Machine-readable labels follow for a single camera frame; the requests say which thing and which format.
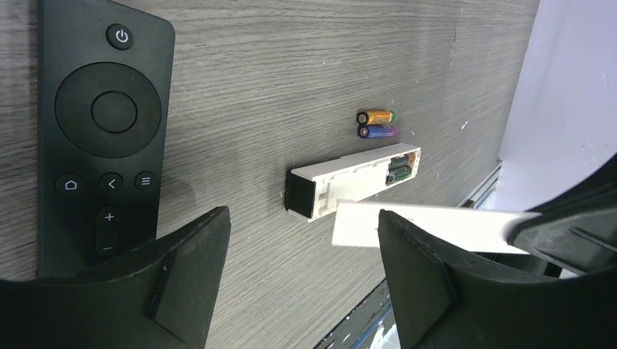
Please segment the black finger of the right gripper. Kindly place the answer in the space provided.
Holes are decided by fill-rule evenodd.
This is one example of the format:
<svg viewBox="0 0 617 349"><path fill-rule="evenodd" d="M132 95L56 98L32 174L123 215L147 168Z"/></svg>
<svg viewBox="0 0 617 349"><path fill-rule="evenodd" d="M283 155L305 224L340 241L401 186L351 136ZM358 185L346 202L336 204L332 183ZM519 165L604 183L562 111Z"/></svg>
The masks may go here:
<svg viewBox="0 0 617 349"><path fill-rule="evenodd" d="M508 245L578 275L616 267L616 157L517 223Z"/></svg>

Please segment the black remote control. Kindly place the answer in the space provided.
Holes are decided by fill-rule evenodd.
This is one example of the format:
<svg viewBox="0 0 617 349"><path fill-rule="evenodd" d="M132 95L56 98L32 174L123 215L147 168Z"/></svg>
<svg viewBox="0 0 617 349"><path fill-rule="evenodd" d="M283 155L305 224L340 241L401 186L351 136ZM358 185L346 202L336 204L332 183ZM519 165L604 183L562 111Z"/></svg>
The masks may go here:
<svg viewBox="0 0 617 349"><path fill-rule="evenodd" d="M39 1L36 275L156 238L175 29L113 1Z"/></svg>

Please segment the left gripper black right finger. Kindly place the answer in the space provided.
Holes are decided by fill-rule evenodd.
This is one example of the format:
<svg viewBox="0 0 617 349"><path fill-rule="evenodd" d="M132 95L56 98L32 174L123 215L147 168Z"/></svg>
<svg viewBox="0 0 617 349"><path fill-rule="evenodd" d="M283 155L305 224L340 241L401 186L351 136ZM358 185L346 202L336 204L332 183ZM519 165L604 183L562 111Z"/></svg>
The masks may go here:
<svg viewBox="0 0 617 349"><path fill-rule="evenodd" d="M378 237L403 348L614 348L616 269L550 278L437 238L395 212Z"/></svg>

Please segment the black green battery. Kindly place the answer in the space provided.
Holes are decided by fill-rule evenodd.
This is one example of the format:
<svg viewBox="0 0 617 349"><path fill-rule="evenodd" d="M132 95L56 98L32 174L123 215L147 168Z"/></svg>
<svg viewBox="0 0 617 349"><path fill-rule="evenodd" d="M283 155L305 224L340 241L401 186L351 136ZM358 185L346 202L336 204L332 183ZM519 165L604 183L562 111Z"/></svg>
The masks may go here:
<svg viewBox="0 0 617 349"><path fill-rule="evenodd" d="M392 185L395 182L408 178L413 173L413 168L405 165L389 169L386 175L386 185Z"/></svg>

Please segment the black orange battery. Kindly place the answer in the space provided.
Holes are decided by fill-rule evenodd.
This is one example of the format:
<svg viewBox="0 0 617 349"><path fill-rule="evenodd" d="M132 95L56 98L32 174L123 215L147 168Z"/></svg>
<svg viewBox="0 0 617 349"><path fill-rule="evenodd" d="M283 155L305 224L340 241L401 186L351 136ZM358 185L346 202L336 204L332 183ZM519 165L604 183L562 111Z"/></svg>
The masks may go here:
<svg viewBox="0 0 617 349"><path fill-rule="evenodd" d="M392 158L389 164L389 169L396 169L396 168L405 167L405 166L413 167L414 163L415 163L415 153L411 152L411 153L407 153L407 154Z"/></svg>

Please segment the white battery cover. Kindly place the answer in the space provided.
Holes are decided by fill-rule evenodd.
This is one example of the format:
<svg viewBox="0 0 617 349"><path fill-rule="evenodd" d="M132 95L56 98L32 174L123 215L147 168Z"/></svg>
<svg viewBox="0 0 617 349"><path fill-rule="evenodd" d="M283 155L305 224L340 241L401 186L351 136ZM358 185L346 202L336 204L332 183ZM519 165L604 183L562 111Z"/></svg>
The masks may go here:
<svg viewBox="0 0 617 349"><path fill-rule="evenodd" d="M525 254L508 245L514 226L536 212L500 212L470 208L340 201L332 237L334 246L380 246L378 215L392 211L437 238L470 252Z"/></svg>

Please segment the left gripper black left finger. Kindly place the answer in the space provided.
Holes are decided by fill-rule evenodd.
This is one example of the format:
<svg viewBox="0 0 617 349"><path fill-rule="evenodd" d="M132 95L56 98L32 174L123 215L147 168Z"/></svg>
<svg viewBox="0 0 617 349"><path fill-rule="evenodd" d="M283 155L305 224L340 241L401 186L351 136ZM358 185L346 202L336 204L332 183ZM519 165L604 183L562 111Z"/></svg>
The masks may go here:
<svg viewBox="0 0 617 349"><path fill-rule="evenodd" d="M68 278L1 281L3 348L204 348L229 208Z"/></svg>

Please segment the white remote control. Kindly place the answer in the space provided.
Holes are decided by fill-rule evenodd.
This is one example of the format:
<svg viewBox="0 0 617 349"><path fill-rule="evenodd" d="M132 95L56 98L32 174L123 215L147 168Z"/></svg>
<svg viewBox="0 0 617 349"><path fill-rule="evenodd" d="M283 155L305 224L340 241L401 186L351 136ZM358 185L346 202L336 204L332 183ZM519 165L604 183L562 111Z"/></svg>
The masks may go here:
<svg viewBox="0 0 617 349"><path fill-rule="evenodd" d="M413 173L386 185L391 159L415 153ZM337 211L339 201L361 201L416 177L421 147L398 143L287 171L284 208L307 222Z"/></svg>

